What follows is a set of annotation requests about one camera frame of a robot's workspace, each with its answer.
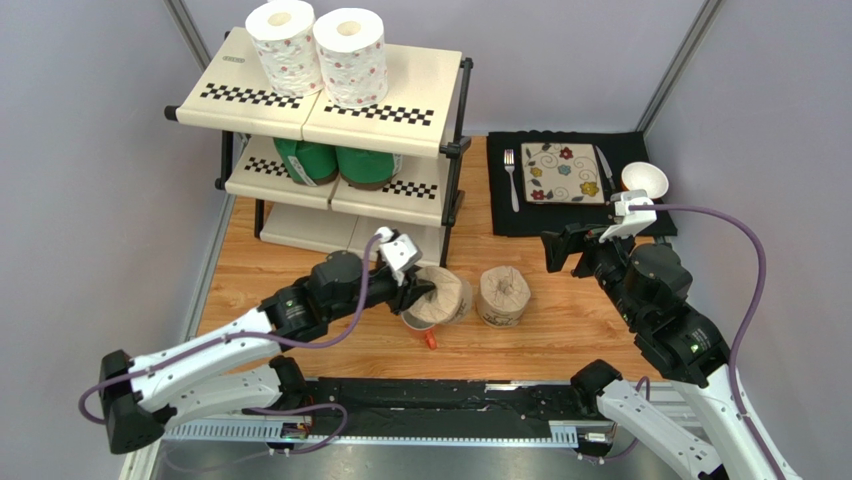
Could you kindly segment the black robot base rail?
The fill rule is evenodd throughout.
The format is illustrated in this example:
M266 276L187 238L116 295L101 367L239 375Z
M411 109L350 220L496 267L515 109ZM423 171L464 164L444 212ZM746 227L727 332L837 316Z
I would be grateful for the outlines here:
M484 381L319 378L299 405L342 405L348 436L535 439L551 436L551 421L608 422L577 400L567 384L495 390Z

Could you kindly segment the plain white paper towel roll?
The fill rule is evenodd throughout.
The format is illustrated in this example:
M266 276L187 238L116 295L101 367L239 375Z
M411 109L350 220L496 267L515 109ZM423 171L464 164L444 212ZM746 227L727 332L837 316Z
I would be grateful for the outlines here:
M270 86L282 96L305 97L324 88L314 23L314 9L305 1L267 1L245 20Z

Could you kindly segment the brown roll front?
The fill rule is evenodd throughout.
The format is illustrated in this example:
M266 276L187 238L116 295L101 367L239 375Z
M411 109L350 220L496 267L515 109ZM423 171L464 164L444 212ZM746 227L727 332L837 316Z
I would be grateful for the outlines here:
M435 289L419 298L406 315L424 324L453 325L471 312L473 288L467 280L438 266L423 267L417 278L432 282Z

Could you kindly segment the green roll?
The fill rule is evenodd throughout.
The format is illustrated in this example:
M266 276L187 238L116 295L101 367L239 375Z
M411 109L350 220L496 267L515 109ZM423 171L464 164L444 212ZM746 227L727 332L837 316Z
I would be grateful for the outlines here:
M341 177L352 187L374 191L388 184L401 170L403 156L372 150L337 146Z
M274 138L273 144L295 183L314 187L337 179L339 168L334 146L283 138Z

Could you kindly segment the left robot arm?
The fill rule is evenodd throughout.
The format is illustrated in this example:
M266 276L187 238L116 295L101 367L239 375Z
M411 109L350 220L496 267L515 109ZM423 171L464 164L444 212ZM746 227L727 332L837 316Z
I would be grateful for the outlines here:
M108 448L130 453L170 428L227 410L298 409L303 378L283 352L327 348L330 323L380 304L400 314L435 289L423 267L396 278L385 261L370 268L337 251L224 327L154 354L113 351L99 372Z

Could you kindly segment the green roll front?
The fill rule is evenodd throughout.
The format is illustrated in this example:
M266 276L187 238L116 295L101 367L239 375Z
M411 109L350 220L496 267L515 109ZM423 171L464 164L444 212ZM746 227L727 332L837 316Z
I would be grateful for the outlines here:
M374 191L388 184L401 170L403 156L372 150L337 146L341 177L352 187Z

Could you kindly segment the brown roll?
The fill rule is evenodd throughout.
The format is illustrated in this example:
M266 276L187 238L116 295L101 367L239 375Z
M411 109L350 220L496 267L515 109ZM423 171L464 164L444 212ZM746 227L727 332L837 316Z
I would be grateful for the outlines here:
M531 290L521 272L512 266L484 271L479 280L476 310L493 328L517 326L531 299Z
M406 315L424 324L453 325L471 312L473 288L467 280L438 266L423 267L417 278L432 282L435 289L419 298Z

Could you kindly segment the floral white paper towel roll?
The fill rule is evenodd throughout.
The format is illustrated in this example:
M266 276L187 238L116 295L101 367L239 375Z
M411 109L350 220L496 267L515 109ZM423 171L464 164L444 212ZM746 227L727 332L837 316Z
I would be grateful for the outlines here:
M313 26L325 91L343 108L382 101L389 88L384 24L373 11L339 8Z

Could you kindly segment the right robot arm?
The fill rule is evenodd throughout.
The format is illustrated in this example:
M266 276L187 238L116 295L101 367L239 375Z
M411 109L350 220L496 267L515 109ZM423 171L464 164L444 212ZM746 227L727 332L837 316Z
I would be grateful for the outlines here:
M643 358L686 401L706 436L659 411L603 360L572 377L574 403L627 429L682 479L797 478L762 422L740 412L751 403L730 384L733 354L716 325L687 303L692 276L680 257L666 244L603 234L576 225L542 233L548 271L579 255L573 276L597 281Z

